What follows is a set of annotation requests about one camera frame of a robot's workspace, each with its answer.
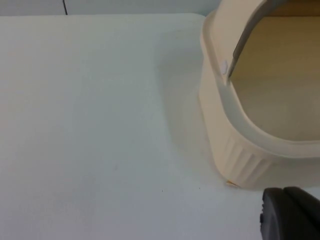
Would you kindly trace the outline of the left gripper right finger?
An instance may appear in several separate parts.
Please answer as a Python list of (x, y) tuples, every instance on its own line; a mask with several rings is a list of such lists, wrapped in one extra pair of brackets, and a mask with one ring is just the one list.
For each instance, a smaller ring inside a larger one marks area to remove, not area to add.
[(320, 239), (320, 200), (307, 191), (296, 187), (286, 187), (285, 192), (298, 205), (308, 222), (316, 229), (316, 233), (312, 233), (315, 240)]

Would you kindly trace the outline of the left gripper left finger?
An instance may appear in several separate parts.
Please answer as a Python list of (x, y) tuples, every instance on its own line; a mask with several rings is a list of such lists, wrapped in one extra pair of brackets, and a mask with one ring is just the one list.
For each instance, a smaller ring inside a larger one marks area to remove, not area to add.
[(263, 240), (312, 240), (313, 225), (285, 188), (266, 188), (262, 195), (260, 232)]

